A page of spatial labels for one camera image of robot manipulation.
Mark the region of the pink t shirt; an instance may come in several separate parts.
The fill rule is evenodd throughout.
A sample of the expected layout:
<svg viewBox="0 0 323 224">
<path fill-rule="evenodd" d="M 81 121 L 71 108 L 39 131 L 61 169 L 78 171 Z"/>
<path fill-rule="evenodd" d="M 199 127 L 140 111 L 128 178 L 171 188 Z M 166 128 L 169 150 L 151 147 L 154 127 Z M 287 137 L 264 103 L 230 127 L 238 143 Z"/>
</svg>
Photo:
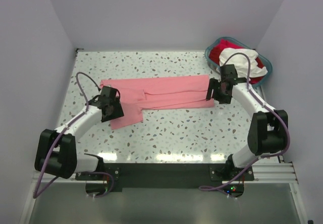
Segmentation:
<svg viewBox="0 0 323 224">
<path fill-rule="evenodd" d="M 214 107 L 206 100 L 209 76 L 180 76 L 142 79 L 102 79 L 100 87 L 111 86 L 121 93 L 124 116 L 112 120 L 113 130 L 143 121 L 143 110 Z"/>
</svg>

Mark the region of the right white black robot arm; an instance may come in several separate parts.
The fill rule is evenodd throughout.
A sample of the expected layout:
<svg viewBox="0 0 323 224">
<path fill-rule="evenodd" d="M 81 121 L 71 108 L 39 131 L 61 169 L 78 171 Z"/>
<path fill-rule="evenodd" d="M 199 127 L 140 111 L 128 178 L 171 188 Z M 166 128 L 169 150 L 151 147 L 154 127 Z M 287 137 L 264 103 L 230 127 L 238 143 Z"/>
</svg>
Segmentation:
<svg viewBox="0 0 323 224">
<path fill-rule="evenodd" d="M 245 77 L 238 76 L 234 65 L 221 66 L 220 75 L 220 80 L 209 80 L 206 100 L 230 104 L 235 99 L 251 117 L 247 145 L 226 160 L 225 175 L 236 180 L 243 174 L 243 168 L 289 146 L 288 114 L 267 104 Z"/>
</svg>

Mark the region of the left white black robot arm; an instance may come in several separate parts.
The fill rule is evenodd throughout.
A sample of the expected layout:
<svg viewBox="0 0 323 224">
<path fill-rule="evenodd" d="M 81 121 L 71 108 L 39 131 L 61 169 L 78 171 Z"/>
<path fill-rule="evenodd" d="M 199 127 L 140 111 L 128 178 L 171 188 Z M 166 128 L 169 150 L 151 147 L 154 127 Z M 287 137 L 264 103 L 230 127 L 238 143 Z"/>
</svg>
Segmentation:
<svg viewBox="0 0 323 224">
<path fill-rule="evenodd" d="M 104 175 L 102 158 L 95 154 L 78 154 L 76 143 L 94 125 L 123 116 L 119 90 L 104 86 L 100 94 L 66 124 L 41 132 L 34 168 L 64 179 L 82 172 L 87 172 L 94 180 L 101 179 Z"/>
</svg>

